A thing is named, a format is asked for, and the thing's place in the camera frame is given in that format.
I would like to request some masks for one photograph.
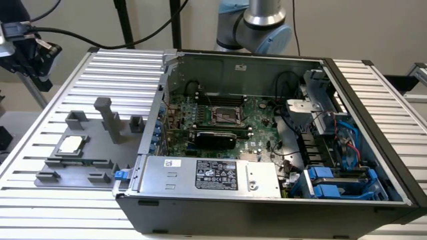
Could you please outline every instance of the warning label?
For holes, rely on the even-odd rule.
[[[238,190],[236,162],[197,160],[194,187],[209,190]]]

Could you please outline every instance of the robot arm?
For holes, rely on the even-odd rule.
[[[30,17],[19,0],[0,1],[0,67],[29,78],[41,92],[51,88],[49,74],[61,47],[27,34]]]
[[[292,31],[278,0],[221,0],[217,18],[216,50],[246,49],[257,54],[280,54]]]

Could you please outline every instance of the capacitor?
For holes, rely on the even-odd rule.
[[[264,110],[266,108],[266,104],[261,102],[257,107]]]
[[[155,144],[158,142],[158,137],[157,136],[151,136],[150,137],[150,143]]]
[[[149,144],[149,153],[151,154],[155,151],[155,145]]]
[[[153,131],[151,131],[151,135],[159,136],[159,133],[161,133],[159,128],[154,128]]]
[[[166,109],[163,106],[159,106],[158,108],[158,115],[162,115],[165,113]]]
[[[159,120],[155,120],[155,121],[154,121],[154,127],[155,127],[155,128],[161,127],[161,121],[159,121]]]

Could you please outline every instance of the cable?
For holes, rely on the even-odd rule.
[[[288,121],[285,119],[282,108],[280,108],[280,117],[281,117],[281,120],[282,120],[284,124],[286,125],[286,127],[292,130],[292,132],[296,134],[296,136],[298,136],[300,135],[298,131],[296,131],[296,129],[290,126],[290,124],[288,123]]]
[[[300,41],[298,41],[298,35],[296,33],[296,23],[294,23],[294,0],[292,0],[292,21],[293,21],[293,34],[294,34],[294,40],[296,40],[297,56],[300,56],[301,55]]]
[[[277,108],[282,107],[282,105],[276,105],[273,108],[272,108],[272,113],[276,114],[276,110]]]
[[[286,153],[286,154],[280,154],[280,153],[277,153],[277,152],[276,152],[276,147],[277,147],[277,145],[278,145],[280,142],[281,142],[281,141],[277,141],[276,144],[274,144],[273,147],[272,147],[272,152],[273,152],[273,154],[276,154],[276,155],[280,156],[280,157],[284,157],[284,156],[289,156],[289,155],[292,155],[292,154],[298,154],[298,153],[301,153],[300,151],[293,151],[293,152]]]
[[[130,47],[130,46],[134,46],[135,44],[139,44],[142,42],[145,42],[146,40],[149,40],[153,36],[157,35],[157,33],[161,32],[161,30],[169,25],[169,23],[173,21],[173,19],[178,16],[179,12],[182,11],[186,3],[187,3],[189,0],[185,0],[185,2],[182,3],[182,5],[179,6],[178,10],[175,11],[175,13],[173,13],[170,19],[162,24],[162,26],[151,33],[149,34],[146,37],[143,37],[142,39],[134,41],[134,42],[129,42],[126,44],[122,44],[122,45],[117,45],[117,46],[105,46],[105,45],[101,45],[98,44],[97,42],[89,40],[87,38],[85,38],[83,36],[70,32],[70,31],[66,31],[66,30],[62,30],[62,29],[57,29],[57,28],[50,28],[50,27],[31,27],[29,32],[30,33],[35,33],[35,32],[45,32],[45,33],[55,33],[55,34],[63,34],[63,35],[67,35],[75,39],[79,39],[81,41],[86,42],[87,44],[93,45],[94,47],[97,48],[101,48],[101,49],[109,49],[109,50],[113,50],[113,49],[122,49],[122,48],[126,48],[126,47]]]
[[[189,85],[190,83],[197,83],[197,85],[199,85],[198,80],[191,79],[191,80],[187,80],[187,81],[186,81],[185,86],[183,86],[183,93],[182,93],[182,95],[183,95],[185,97],[186,97],[187,85]]]
[[[278,88],[278,79],[280,79],[280,77],[281,77],[281,75],[282,74],[292,74],[294,77],[296,77],[296,79],[297,79],[297,86],[300,85],[300,76],[293,72],[293,71],[282,71],[282,72],[280,72],[278,74],[277,74],[277,76],[274,77],[274,91],[273,91],[273,93],[274,93],[274,98],[273,98],[273,100],[274,101],[277,101],[277,88]]]
[[[281,168],[281,164],[276,163],[274,160],[272,159],[272,155],[269,154],[269,161],[276,165],[278,168]]]
[[[358,150],[357,150],[357,148],[353,146],[353,145],[350,145],[349,143],[346,143],[346,146],[354,151],[354,153],[357,154],[357,162],[360,161],[360,152],[358,152]]]
[[[54,11],[54,9],[59,5],[59,3],[61,3],[61,0],[57,0],[54,5],[51,6],[51,8],[45,13],[42,13],[39,16],[37,16],[33,19],[30,19],[29,22],[33,23],[33,22],[38,21],[39,19],[45,18]]]
[[[332,112],[332,111],[322,111],[322,112],[320,112],[318,114],[317,114],[317,116],[314,116],[314,118],[310,120],[310,122],[306,124],[306,127],[305,127],[305,132],[308,132],[308,128],[309,128],[309,126],[313,124],[313,122],[314,122],[314,120],[320,117],[320,115],[321,114],[333,114],[333,119],[334,119],[334,112]]]

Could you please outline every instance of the aluminum extrusion table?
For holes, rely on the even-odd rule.
[[[146,118],[162,73],[161,62],[161,51],[99,50],[97,53],[85,54],[3,164],[0,165],[0,239],[187,239],[183,236],[141,235],[135,232],[109,190],[66,190],[41,188],[33,184],[35,172],[43,166],[43,158],[50,155],[66,129],[63,119],[70,110],[82,110],[87,118],[99,119],[101,116],[91,104],[95,97],[105,96],[110,97],[110,108],[119,113],[121,119],[127,119],[130,115],[142,115]],[[366,67],[360,61],[334,62],[373,119],[378,121],[380,129],[385,135],[394,137],[389,138],[393,139],[390,144],[405,156],[408,150],[398,147],[400,140],[405,139],[404,134],[392,124],[392,119],[386,118],[388,115],[381,114],[386,109],[380,108],[393,106],[397,111],[402,111],[408,106],[386,87],[373,67]],[[364,99],[364,96],[370,95],[377,96],[377,100],[372,100],[370,97]],[[396,118],[402,123],[420,121],[412,112]],[[406,126],[406,131],[424,130],[417,124]],[[427,145],[427,136],[408,141]],[[427,193],[425,158],[405,157],[402,161]],[[424,240],[427,216],[406,225],[385,225],[361,239]]]

